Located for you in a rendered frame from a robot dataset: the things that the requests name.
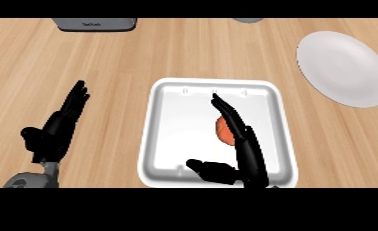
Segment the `white round plate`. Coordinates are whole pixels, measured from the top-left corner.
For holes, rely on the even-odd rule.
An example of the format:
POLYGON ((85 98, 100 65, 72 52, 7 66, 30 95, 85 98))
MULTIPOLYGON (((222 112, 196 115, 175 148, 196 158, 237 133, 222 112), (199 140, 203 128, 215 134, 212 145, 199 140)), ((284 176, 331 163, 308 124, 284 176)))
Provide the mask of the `white round plate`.
POLYGON ((378 107, 378 53, 355 37, 318 31, 296 50, 302 74, 320 93, 337 103, 378 107))

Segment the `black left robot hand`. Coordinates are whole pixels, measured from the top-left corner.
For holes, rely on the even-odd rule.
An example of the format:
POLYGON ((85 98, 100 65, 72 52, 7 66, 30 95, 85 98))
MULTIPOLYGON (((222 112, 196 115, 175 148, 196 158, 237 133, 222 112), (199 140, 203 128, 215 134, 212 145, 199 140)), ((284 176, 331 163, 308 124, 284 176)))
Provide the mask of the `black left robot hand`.
POLYGON ((33 162, 61 162, 69 152, 76 124, 91 98, 86 83, 79 80, 66 98, 63 107, 54 112, 42 129, 26 127, 21 136, 26 148, 33 153, 33 162))

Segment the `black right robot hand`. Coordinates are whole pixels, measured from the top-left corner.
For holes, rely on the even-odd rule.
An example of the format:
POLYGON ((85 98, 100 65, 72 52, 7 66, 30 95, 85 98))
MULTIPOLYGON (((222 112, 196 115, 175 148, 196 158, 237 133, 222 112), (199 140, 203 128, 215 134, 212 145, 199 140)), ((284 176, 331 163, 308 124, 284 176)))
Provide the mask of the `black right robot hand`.
POLYGON ((207 182, 234 185, 237 181, 241 181, 249 189, 266 188, 269 175, 253 127, 244 123, 237 109, 218 94, 213 94, 212 104, 222 113, 234 135, 238 168, 227 163, 203 162, 197 159, 190 159, 187 166, 207 182))

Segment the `grey round object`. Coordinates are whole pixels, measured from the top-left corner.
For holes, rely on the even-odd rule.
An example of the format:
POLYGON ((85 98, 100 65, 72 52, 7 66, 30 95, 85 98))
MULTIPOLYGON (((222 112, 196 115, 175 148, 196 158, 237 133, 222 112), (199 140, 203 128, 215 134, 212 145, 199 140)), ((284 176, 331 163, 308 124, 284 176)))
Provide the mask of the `grey round object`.
POLYGON ((234 18, 234 20, 237 20, 238 22, 246 23, 246 24, 258 23, 258 22, 263 21, 263 19, 265 18, 234 18))

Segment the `white rectangular tray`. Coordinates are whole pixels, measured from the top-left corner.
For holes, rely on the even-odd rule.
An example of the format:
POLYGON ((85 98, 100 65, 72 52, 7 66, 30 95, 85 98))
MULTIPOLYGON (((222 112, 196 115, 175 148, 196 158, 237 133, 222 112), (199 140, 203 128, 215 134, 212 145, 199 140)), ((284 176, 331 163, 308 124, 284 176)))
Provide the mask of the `white rectangular tray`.
POLYGON ((235 148, 216 135, 219 96, 255 129, 269 174, 269 184, 293 188, 299 167, 277 86, 261 80, 163 78, 151 88, 138 173, 154 188, 219 188, 188 168, 199 159, 237 166, 235 148))

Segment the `dark grey appliance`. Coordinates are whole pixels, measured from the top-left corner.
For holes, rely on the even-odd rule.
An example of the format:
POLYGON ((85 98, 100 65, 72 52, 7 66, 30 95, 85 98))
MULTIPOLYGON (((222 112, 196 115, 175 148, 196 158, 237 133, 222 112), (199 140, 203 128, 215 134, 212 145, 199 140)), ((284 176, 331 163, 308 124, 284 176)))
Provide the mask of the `dark grey appliance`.
POLYGON ((136 28, 136 18, 54 18, 58 28, 67 32, 125 32, 136 28))

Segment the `orange squash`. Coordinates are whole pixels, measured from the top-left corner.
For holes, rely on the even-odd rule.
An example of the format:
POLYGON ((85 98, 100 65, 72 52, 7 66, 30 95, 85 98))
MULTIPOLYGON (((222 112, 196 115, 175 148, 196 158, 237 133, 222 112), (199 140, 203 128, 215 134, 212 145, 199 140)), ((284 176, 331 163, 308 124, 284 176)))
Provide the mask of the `orange squash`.
POLYGON ((230 146, 235 145, 235 138, 228 127, 228 123, 224 117, 219 117, 216 121, 216 135, 219 140, 227 143, 230 146))

